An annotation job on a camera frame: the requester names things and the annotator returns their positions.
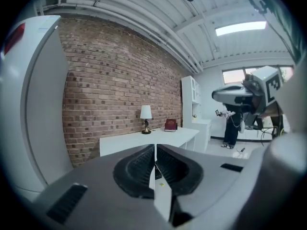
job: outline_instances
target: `red light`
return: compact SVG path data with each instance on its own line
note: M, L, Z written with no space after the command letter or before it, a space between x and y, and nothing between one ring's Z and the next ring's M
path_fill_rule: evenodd
M25 23L19 25L4 42L4 55L22 38L24 34Z

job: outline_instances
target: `lamp shade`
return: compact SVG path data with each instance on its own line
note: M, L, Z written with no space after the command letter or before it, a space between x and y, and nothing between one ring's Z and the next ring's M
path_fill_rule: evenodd
M152 118L152 111L149 105L143 105L141 109L141 119L149 119Z

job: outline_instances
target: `red book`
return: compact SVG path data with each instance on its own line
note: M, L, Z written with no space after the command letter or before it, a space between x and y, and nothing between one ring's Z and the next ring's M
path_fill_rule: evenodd
M176 131L176 120L167 119L165 123L164 131L175 132Z

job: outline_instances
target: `skylight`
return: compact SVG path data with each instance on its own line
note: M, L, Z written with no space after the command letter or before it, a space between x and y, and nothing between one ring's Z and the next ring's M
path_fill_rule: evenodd
M217 36L221 36L228 33L236 33L236 32L249 31L249 30L261 30L264 29L265 26L266 26L266 21L257 21L257 22L229 25L215 29L215 31Z

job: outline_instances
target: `ceiling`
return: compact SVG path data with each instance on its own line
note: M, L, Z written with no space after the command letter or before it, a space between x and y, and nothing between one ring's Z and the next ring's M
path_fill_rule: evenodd
M286 47L269 26L264 30L216 36L215 28L264 20L248 0L59 1L62 12L100 14L142 33L169 51L191 73L230 62L243 66L248 61L265 59L275 64L292 62ZM59 8L53 7L50 12L59 12Z

